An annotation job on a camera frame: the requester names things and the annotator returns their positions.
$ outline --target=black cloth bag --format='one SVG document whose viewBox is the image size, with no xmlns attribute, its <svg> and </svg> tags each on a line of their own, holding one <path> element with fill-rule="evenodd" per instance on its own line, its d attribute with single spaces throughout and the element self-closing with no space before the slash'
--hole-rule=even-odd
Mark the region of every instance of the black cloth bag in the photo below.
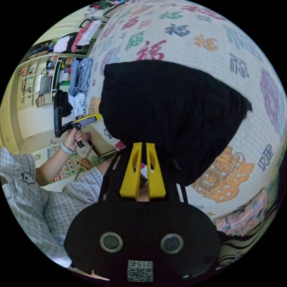
<svg viewBox="0 0 287 287">
<path fill-rule="evenodd" d="M 148 142 L 167 151 L 185 186 L 207 170 L 252 111 L 228 85 L 175 63 L 113 63 L 105 66 L 104 76 L 99 112 L 108 132 L 126 146 Z"/>
</svg>

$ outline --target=yellow bracket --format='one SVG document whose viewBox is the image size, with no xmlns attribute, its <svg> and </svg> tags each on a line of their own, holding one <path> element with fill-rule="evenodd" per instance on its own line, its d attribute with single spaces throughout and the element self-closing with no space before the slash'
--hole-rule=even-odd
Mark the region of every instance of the yellow bracket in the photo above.
<svg viewBox="0 0 287 287">
<path fill-rule="evenodd" d="M 120 195 L 122 197 L 137 198 L 140 177 L 141 177 L 141 153 L 142 143 L 134 143 L 132 152 L 129 158 L 126 173 L 120 188 Z M 149 181 L 149 198 L 163 198 L 166 195 L 164 181 L 162 179 L 161 169 L 155 151 L 155 145 L 152 143 L 146 144 L 147 157 L 147 174 Z"/>
<path fill-rule="evenodd" d="M 155 151 L 155 144 L 146 144 L 146 159 L 147 159 L 147 176 L 149 180 L 149 197 L 162 198 L 165 197 L 166 191 L 164 181 L 162 179 L 161 169 L 158 162 L 158 157 Z"/>
<path fill-rule="evenodd" d="M 96 119 L 99 120 L 99 119 L 102 117 L 102 115 L 101 115 L 101 114 L 88 115 L 88 116 L 83 117 L 83 118 L 81 118 L 81 119 L 75 120 L 73 123 L 81 122 L 81 121 L 83 121 L 83 120 L 89 119 L 90 117 L 96 117 Z"/>
<path fill-rule="evenodd" d="M 120 188 L 121 197 L 136 198 L 140 188 L 142 143 L 134 143 Z"/>
</svg>

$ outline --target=person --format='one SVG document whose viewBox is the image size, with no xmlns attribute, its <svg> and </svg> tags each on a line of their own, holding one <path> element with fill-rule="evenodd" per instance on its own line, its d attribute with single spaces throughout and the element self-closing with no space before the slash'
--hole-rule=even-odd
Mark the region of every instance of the person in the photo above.
<svg viewBox="0 0 287 287">
<path fill-rule="evenodd" d="M 67 132 L 64 145 L 75 151 L 78 141 L 87 141 L 87 133 L 75 128 Z M 7 202 L 19 225 L 30 240 L 55 263 L 97 279 L 71 267 L 71 259 L 64 249 L 64 240 L 75 216 L 96 203 L 112 158 L 84 173 L 64 186 L 62 192 L 42 188 L 53 181 L 70 154 L 60 148 L 39 168 L 32 155 L 12 155 L 5 147 L 0 150 L 0 180 Z M 140 189 L 138 201 L 148 201 L 148 185 Z"/>
</svg>

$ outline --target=gray wristband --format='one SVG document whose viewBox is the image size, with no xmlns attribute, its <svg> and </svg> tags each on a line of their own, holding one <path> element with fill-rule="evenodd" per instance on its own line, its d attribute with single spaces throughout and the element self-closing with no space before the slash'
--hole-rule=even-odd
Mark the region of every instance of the gray wristband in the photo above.
<svg viewBox="0 0 287 287">
<path fill-rule="evenodd" d="M 64 143 L 61 143 L 61 144 L 60 144 L 60 147 L 61 147 L 66 153 L 68 153 L 68 154 L 70 154 L 70 155 L 74 153 L 72 150 L 68 149 L 68 148 L 64 145 Z"/>
</svg>

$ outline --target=patterned quilt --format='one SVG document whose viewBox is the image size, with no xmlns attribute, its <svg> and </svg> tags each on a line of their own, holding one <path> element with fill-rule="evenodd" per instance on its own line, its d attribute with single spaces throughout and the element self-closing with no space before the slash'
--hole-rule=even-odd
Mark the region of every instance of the patterned quilt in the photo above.
<svg viewBox="0 0 287 287">
<path fill-rule="evenodd" d="M 268 187 L 286 150 L 286 94 L 264 53 L 235 24 L 184 0 L 127 3 L 106 24 L 90 56 L 94 64 L 87 114 L 98 112 L 106 64 L 147 59 L 203 70 L 252 103 L 253 112 L 225 151 L 187 187 L 189 202 L 211 220 L 246 205 L 264 187 L 272 190 Z M 93 125 L 108 143 L 122 148 L 102 119 Z M 268 206 L 275 200 L 269 194 Z"/>
</svg>

